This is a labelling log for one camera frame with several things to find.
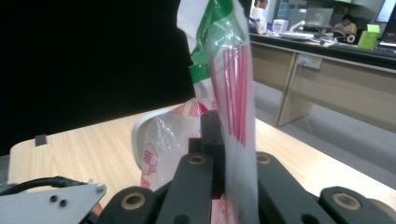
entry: yellow object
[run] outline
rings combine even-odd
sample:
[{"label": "yellow object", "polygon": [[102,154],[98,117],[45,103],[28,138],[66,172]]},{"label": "yellow object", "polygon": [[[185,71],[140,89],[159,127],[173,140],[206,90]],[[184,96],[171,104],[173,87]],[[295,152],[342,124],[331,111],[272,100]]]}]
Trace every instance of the yellow object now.
[{"label": "yellow object", "polygon": [[362,49],[373,49],[379,36],[379,26],[367,24],[367,31],[363,31],[358,47]]}]

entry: black backdrop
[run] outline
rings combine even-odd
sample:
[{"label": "black backdrop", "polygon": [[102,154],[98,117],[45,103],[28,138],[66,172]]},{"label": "black backdrop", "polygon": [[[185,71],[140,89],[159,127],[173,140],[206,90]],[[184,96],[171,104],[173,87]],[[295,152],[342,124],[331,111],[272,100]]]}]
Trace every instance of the black backdrop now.
[{"label": "black backdrop", "polygon": [[178,3],[1,1],[0,155],[193,97]]}]

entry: gray floor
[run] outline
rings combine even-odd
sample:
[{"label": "gray floor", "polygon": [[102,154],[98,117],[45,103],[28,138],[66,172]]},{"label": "gray floor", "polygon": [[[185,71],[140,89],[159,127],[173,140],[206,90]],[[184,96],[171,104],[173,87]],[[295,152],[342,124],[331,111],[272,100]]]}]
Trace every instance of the gray floor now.
[{"label": "gray floor", "polygon": [[[256,117],[275,126],[280,97],[280,91],[255,83]],[[319,105],[305,118],[277,128],[396,189],[395,133]],[[8,163],[9,156],[0,157],[0,184],[7,181]]]}]

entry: screw hole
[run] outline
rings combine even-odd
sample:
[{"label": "screw hole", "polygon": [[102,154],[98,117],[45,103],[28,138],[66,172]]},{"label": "screw hole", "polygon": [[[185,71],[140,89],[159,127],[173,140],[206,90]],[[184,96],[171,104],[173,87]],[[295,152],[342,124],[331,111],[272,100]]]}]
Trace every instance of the screw hole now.
[{"label": "screw hole", "polygon": [[56,195],[50,196],[49,201],[52,203],[55,203],[56,201],[58,201],[58,196],[56,196]]},{"label": "screw hole", "polygon": [[271,161],[269,157],[264,156],[264,155],[257,155],[256,160],[257,160],[257,163],[261,163],[261,164],[268,164]]},{"label": "screw hole", "polygon": [[61,207],[67,206],[67,200],[65,200],[65,199],[61,200],[61,201],[59,202],[59,205],[60,205]]},{"label": "screw hole", "polygon": [[189,163],[193,165],[200,165],[205,163],[205,158],[202,156],[193,156],[189,158]]},{"label": "screw hole", "polygon": [[334,193],[332,199],[341,207],[349,210],[361,209],[361,203],[354,197],[345,193]]},{"label": "screw hole", "polygon": [[126,210],[134,210],[141,207],[146,202],[146,195],[141,192],[134,192],[126,195],[122,201],[121,206]]}]

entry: white wall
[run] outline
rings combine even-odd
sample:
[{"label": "white wall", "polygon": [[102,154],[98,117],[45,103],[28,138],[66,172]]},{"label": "white wall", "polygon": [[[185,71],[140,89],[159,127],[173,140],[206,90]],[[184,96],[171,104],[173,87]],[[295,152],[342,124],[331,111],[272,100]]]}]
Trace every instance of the white wall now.
[{"label": "white wall", "polygon": [[353,0],[353,4],[361,7],[354,7],[350,14],[354,17],[364,17],[369,19],[370,23],[375,23],[376,16],[384,3],[384,0]]},{"label": "white wall", "polygon": [[275,8],[276,8],[276,4],[279,2],[279,0],[270,0],[271,1],[271,6],[268,5],[268,21],[273,22],[276,18],[275,18]]}]

